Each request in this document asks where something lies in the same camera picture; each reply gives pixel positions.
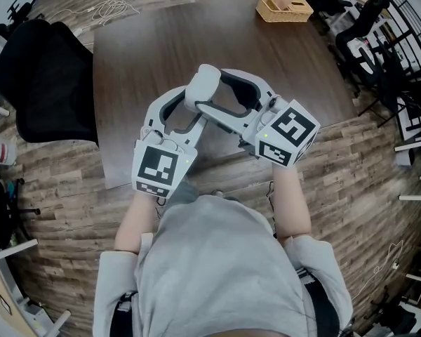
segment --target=cable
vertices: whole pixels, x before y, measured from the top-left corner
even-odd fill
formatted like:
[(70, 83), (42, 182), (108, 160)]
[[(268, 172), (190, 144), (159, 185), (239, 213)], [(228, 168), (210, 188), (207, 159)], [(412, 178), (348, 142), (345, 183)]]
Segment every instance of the cable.
[(388, 248), (388, 255), (387, 255), (387, 258), (385, 259), (385, 262), (384, 262), (384, 264), (382, 265), (382, 266), (376, 266), (376, 267), (374, 267), (374, 270), (373, 270), (373, 276), (363, 285), (363, 287), (360, 289), (360, 291), (359, 291), (359, 293), (358, 294), (356, 294), (356, 296), (355, 297), (353, 297), (353, 299), (352, 300), (355, 300), (357, 297), (359, 297), (359, 295), (360, 295), (360, 293), (365, 289), (365, 287), (368, 285), (368, 283), (370, 283), (370, 281), (374, 278), (374, 277), (376, 277), (376, 275), (380, 272), (380, 271), (382, 271), (383, 269), (384, 269), (384, 267), (385, 267), (385, 265), (387, 264), (387, 262), (388, 262), (388, 259), (389, 259), (389, 257), (390, 257), (390, 255), (391, 255), (391, 251), (392, 251), (392, 246), (395, 246), (395, 247), (397, 247), (397, 246), (399, 246), (399, 245), (401, 245), (401, 250), (399, 251), (399, 254), (398, 254), (398, 256), (394, 259), (394, 260), (397, 260), (399, 257), (401, 257), (401, 253), (402, 253), (402, 248), (403, 248), (403, 245), (404, 245), (404, 240), (402, 239), (401, 241), (399, 241), (397, 244), (391, 244), (390, 245), (390, 247)]
[(91, 11), (95, 11), (92, 15), (93, 22), (80, 28), (83, 30), (92, 25), (106, 25), (109, 20), (124, 14), (128, 8), (132, 8), (136, 13), (140, 14), (139, 10), (136, 10), (131, 4), (128, 4), (124, 0), (106, 0), (82, 11), (72, 11), (69, 8), (65, 8), (61, 11), (58, 11), (55, 15), (52, 16), (52, 18), (64, 11), (69, 11), (72, 14), (90, 13)]

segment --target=person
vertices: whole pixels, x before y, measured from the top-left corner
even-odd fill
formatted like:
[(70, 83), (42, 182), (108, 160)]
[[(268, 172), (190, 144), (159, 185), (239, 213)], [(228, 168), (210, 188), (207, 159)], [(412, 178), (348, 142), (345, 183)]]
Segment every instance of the person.
[[(115, 251), (100, 257), (93, 335), (123, 336), (112, 321), (122, 295), (132, 291), (129, 336), (337, 336), (352, 303), (332, 246), (312, 238), (296, 169), (274, 164), (273, 179), (276, 239), (260, 213), (199, 197), (187, 183), (168, 200), (154, 233), (156, 197), (136, 192)], [(306, 282), (297, 273), (303, 270)], [(335, 311), (335, 333), (319, 329), (326, 318), (318, 318), (319, 298), (307, 288), (314, 280), (330, 302), (322, 310)]]

